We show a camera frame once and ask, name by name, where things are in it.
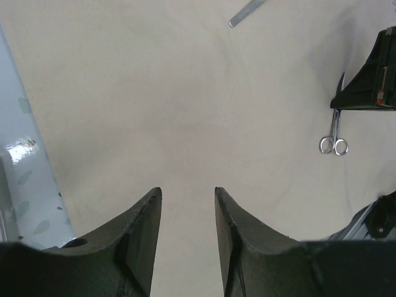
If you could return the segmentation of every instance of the beige surface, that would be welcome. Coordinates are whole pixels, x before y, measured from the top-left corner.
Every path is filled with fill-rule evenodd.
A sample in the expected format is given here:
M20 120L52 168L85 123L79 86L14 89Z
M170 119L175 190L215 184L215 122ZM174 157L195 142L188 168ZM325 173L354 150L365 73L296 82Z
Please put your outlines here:
M296 239L396 189L396 116L329 103L392 0L0 0L0 22L78 235L163 189L152 296L221 296L213 189Z

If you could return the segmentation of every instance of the scissors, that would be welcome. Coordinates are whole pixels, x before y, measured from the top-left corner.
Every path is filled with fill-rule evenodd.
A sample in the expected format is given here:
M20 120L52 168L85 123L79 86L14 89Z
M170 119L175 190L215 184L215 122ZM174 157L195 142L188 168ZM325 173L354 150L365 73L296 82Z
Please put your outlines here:
M337 94L342 91L343 83L344 83L345 73L342 74L340 82L338 83L337 87ZM344 156L349 149L348 142L343 138L338 138L338 133L340 132L340 117L341 117L341 110L334 109L333 111L333 119L332 119L332 126L331 126L331 133L332 135L325 136L319 142L319 150L321 153L331 153L335 152L337 156Z

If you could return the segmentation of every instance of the metal tool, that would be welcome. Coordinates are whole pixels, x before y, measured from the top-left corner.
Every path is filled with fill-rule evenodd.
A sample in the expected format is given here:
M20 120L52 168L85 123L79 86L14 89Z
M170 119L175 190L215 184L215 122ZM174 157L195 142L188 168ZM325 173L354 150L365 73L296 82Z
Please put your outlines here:
M342 74L340 82L338 83L337 94L340 93L343 89L344 77L345 77L345 73ZM340 132L340 116L341 116L341 110L334 109L332 126L331 126L332 134L323 137L319 142L319 150L321 151L321 153L328 154L334 151L337 156L344 156L348 152L349 149L348 142L343 138L338 138L338 134ZM338 149L339 144L343 144L343 150Z
M259 8L266 0L252 0L248 5L242 8L229 22L231 28L234 28L240 22L242 22L249 14Z

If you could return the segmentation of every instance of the scissors handle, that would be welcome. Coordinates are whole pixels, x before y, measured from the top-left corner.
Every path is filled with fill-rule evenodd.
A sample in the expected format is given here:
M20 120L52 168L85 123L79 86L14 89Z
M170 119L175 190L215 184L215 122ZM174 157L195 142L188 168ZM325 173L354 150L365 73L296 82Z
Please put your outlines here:
M323 137L319 142L319 150L321 153L325 153L326 155L331 153L335 149L334 138L330 136Z
M343 150L338 150L338 145L343 143ZM334 152L337 156L344 156L349 150L348 142L345 139L339 138L335 141Z

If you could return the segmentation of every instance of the metal scissors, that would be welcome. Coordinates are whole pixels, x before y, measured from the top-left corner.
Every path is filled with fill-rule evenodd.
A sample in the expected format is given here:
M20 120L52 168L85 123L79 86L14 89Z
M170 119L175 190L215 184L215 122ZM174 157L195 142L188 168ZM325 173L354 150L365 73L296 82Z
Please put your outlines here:
M342 91L344 77L345 73L342 74L340 82L338 83L337 94ZM348 152L348 142L343 138L338 138L338 134L340 132L340 117L341 110L334 109L331 126L332 135L323 137L319 142L319 150L321 153L328 154L334 151L337 156L344 156Z

